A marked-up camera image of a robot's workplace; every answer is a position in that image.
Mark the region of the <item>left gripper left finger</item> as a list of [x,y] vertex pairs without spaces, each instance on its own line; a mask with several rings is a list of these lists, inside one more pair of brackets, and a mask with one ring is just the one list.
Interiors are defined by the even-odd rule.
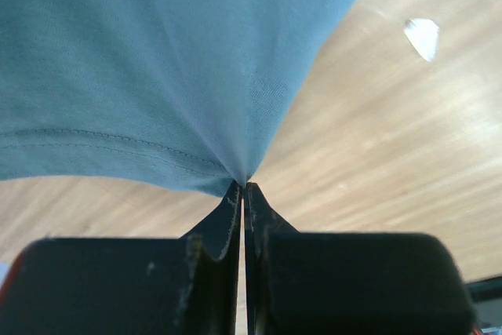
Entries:
[[46,238],[1,288],[4,334],[233,334],[242,189],[178,239]]

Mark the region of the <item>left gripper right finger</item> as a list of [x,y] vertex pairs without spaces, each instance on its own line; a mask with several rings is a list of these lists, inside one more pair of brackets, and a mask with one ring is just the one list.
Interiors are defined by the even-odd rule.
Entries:
[[424,233],[301,232],[259,186],[243,194],[251,334],[469,334],[475,310]]

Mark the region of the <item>grey-blue t shirt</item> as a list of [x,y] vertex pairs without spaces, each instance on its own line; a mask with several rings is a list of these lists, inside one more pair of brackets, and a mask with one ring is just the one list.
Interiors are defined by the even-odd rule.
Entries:
[[1,0],[1,178],[221,196],[355,0]]

